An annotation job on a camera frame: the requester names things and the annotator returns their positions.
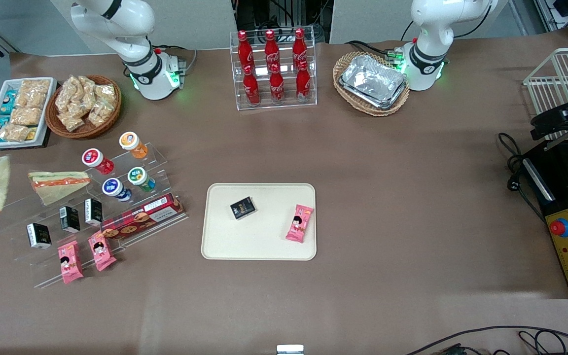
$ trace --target white tray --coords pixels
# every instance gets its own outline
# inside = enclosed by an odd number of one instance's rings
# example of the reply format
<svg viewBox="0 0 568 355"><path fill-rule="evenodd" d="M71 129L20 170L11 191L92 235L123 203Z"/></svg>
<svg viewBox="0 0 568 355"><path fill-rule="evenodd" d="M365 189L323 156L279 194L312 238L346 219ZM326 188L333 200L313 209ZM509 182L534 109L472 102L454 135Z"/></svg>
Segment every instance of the white tray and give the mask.
<svg viewBox="0 0 568 355"><path fill-rule="evenodd" d="M21 87L21 82L25 79L48 79L50 81L49 88L47 89L47 95L45 95L45 103L43 104L43 111L41 112L41 118L38 122L38 127L36 128L36 135L34 135L33 140L27 140L24 142L0 142L0 149L3 148L25 148L30 146L39 146L43 144L43 139L45 139L45 131L47 131L47 124L45 123L45 109L47 108L47 103L56 91L56 79L42 76L39 78L23 78L23 79L10 79L4 81L0 90L0 108L1 103L4 101L4 95L6 91L10 89L19 90Z"/></svg>
<svg viewBox="0 0 568 355"><path fill-rule="evenodd" d="M230 205L251 197L257 211L235 220ZM221 260L311 260L317 253L316 211L304 242L285 238L295 206L316 208L310 184L213 184L207 191L201 254Z"/></svg>

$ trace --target biscuit box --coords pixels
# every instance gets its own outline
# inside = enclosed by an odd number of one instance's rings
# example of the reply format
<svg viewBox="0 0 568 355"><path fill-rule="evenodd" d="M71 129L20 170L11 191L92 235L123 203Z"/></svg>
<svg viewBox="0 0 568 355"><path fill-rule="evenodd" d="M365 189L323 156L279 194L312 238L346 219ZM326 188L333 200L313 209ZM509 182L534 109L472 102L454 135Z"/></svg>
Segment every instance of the biscuit box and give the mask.
<svg viewBox="0 0 568 355"><path fill-rule="evenodd" d="M102 234L106 238L124 238L135 236L152 225L183 214L183 206L178 198L168 193L152 202L135 207L121 215L102 222Z"/></svg>

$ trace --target black box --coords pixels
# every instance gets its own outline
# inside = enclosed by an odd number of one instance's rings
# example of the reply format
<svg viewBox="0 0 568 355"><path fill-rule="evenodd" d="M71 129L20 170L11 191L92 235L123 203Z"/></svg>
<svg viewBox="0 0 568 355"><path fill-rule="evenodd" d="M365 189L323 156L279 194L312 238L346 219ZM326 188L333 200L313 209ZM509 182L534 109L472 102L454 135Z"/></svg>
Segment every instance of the black box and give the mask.
<svg viewBox="0 0 568 355"><path fill-rule="evenodd" d="M234 217L236 218L236 220L239 220L257 211L257 209L255 209L255 206L253 205L253 202L251 201L251 197L244 198L243 200L230 205L230 207L232 208L232 212L234 212Z"/></svg>
<svg viewBox="0 0 568 355"><path fill-rule="evenodd" d="M33 248L47 249L52 245L49 230L42 224L30 223L28 225L28 239L30 240L30 247Z"/></svg>
<svg viewBox="0 0 568 355"><path fill-rule="evenodd" d="M85 200L85 223L96 227L102 224L102 204L93 198Z"/></svg>
<svg viewBox="0 0 568 355"><path fill-rule="evenodd" d="M66 232L75 233L80 231L80 220L78 219L77 209L65 206L58 211L61 217L61 229Z"/></svg>

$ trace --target acrylic display rack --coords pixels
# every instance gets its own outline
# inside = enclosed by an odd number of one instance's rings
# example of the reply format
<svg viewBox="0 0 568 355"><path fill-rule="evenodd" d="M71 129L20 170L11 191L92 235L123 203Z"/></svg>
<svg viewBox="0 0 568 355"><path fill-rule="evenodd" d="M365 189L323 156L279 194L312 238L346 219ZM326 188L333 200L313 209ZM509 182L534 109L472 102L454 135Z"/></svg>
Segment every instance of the acrylic display rack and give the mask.
<svg viewBox="0 0 568 355"><path fill-rule="evenodd" d="M313 26L303 26L306 32L306 58L308 61L308 74L311 75L311 96L306 103L297 100L297 72L293 71L293 43L295 43L295 29L299 27L284 27L275 30L275 41L280 48L280 70L284 78L284 102L275 105L271 100L271 85L269 84L264 47L266 43L266 30L247 31L247 40L253 48L255 62L255 79L260 92L260 104L256 107L249 105L245 94L243 79L243 67L238 58L238 32L230 34L230 52L232 58L232 75L234 77L234 90L236 95L236 107L238 110L250 110L255 108L308 106L317 104L317 58L315 51L315 32Z"/></svg>
<svg viewBox="0 0 568 355"><path fill-rule="evenodd" d="M102 213L104 220L106 220L118 216L135 206L151 202L155 198L172 192L171 184L164 169L167 160L151 143L147 143L146 146L148 147L148 155L143 159L135 159L128 151L111 159L115 163L115 168L109 175L101 175L93 168L86 170L92 182L85 188L50 206L43 206L38 195L33 193L4 207L0 214L0 236L10 238L13 245L14 260L29 263L34 287L43 288L61 282L58 247L74 240L78 242L78 258L82 263L83 274L89 277L96 275L98 272L94 266L92 250L87 240L92 234L99 231L100 228L84 222L84 204L87 198L95 198L95 200L99 200L102 203ZM128 182L126 176L128 171L137 166L143 167L149 176L155 180L156 185L153 191L144 192ZM101 188L104 181L108 178L117 178L124 186L131 189L133 194L131 200L119 202L116 198L104 195ZM59 209L63 206L77 209L81 220L81 230L79 232L72 234L61 230ZM170 227L185 218L187 218L185 213L177 214L128 238L107 240L109 240L113 254L120 254L120 252L123 252L124 249L133 244L149 238L156 232ZM26 232L26 226L30 223L43 224L49 228L52 240L51 247L48 249L30 247Z"/></svg>

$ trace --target robotic arm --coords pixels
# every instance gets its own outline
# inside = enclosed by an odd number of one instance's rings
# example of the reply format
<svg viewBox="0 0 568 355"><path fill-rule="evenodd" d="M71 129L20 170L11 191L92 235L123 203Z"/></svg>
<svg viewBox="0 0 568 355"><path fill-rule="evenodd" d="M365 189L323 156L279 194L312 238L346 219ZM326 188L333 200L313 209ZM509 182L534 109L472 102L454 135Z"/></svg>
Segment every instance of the robotic arm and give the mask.
<svg viewBox="0 0 568 355"><path fill-rule="evenodd" d="M144 97L159 100L181 86L178 58L153 50L146 36L155 13L143 0L77 0L71 19L79 31L111 47Z"/></svg>
<svg viewBox="0 0 568 355"><path fill-rule="evenodd" d="M496 7L498 0L413 0L411 16L420 26L417 42L403 47L405 70L412 90L426 90L442 70L453 43L451 24L475 20Z"/></svg>

